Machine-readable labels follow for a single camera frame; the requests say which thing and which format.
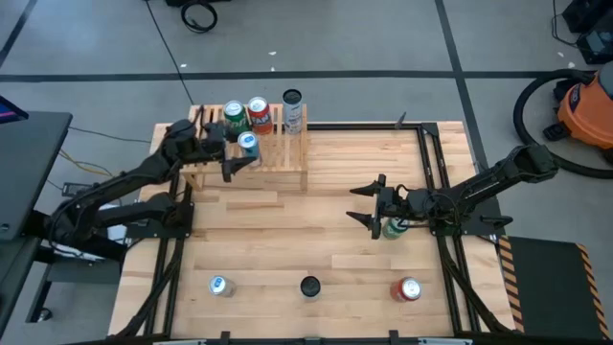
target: yellow cable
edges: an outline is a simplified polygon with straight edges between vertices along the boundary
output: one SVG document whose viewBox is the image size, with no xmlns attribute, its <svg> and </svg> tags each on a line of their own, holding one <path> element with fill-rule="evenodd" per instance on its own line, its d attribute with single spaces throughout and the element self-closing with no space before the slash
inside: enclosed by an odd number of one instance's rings
<svg viewBox="0 0 613 345">
<path fill-rule="evenodd" d="M 74 164 L 75 166 L 77 166 L 77 168 L 84 170 L 88 173 L 96 173 L 96 174 L 100 174 L 103 176 L 109 176 L 109 177 L 113 177 L 112 174 L 108 173 L 108 172 L 101 172 L 101 171 L 97 171 L 95 169 L 90 169 L 90 168 L 86 168 L 83 167 L 79 162 L 75 161 L 73 159 L 73 157 L 70 156 L 70 154 L 68 154 L 65 150 L 60 149 L 59 150 L 59 156 L 61 156 L 62 158 L 66 159 L 67 161 L 71 162 L 72 164 Z"/>
</svg>

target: computer screen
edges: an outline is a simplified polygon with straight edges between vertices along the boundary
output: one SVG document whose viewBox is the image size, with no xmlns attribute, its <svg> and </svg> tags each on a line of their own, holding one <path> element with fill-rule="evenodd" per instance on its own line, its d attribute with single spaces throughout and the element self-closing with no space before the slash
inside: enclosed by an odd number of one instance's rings
<svg viewBox="0 0 613 345">
<path fill-rule="evenodd" d="M 28 114 L 15 104 L 0 96 L 0 124 L 18 120 L 25 120 Z"/>
</svg>

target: red soda can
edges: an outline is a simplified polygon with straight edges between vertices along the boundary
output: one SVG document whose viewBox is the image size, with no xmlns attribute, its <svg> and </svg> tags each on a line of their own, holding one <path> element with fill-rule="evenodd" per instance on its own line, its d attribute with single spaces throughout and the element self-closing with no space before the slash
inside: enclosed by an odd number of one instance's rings
<svg viewBox="0 0 613 345">
<path fill-rule="evenodd" d="M 268 134 L 272 131 L 272 119 L 270 118 L 270 107 L 263 97 L 254 97 L 247 105 L 249 118 L 256 134 Z"/>
<path fill-rule="evenodd" d="M 421 284 L 415 278 L 405 277 L 392 283 L 390 294 L 399 302 L 415 301 L 421 296 Z"/>
</svg>

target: black desk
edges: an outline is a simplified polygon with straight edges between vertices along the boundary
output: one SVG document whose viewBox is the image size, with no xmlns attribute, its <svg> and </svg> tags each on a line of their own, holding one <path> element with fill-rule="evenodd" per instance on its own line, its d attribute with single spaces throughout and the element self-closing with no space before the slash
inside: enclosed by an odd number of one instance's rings
<svg viewBox="0 0 613 345">
<path fill-rule="evenodd" d="M 41 239 L 21 231 L 66 137 L 72 115 L 32 112 L 0 125 L 0 336 L 30 272 Z"/>
</svg>

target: wooden shelf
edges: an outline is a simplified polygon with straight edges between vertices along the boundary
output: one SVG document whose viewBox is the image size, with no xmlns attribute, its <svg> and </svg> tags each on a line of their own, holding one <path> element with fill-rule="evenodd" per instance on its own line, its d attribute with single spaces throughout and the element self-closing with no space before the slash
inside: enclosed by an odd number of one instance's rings
<svg viewBox="0 0 613 345">
<path fill-rule="evenodd" d="M 251 173 L 296 173 L 300 177 L 299 186 L 302 191 L 307 189 L 307 105 L 303 104 L 303 128 L 298 134 L 287 134 L 282 130 L 284 127 L 284 115 L 282 104 L 270 104 L 270 116 L 275 128 L 269 134 L 257 134 L 260 143 L 262 164 L 258 167 L 247 167 L 237 175 L 242 177 Z M 193 105 L 190 109 L 189 119 L 195 119 L 199 105 Z M 204 124 L 224 121 L 223 105 L 204 105 Z M 198 138 L 203 139 L 206 132 L 196 124 Z M 228 143 L 226 157 L 242 157 L 242 152 L 237 143 Z M 218 163 L 190 164 L 182 170 L 183 177 L 197 191 L 202 191 L 206 184 L 207 175 L 221 175 L 221 165 Z"/>
</svg>

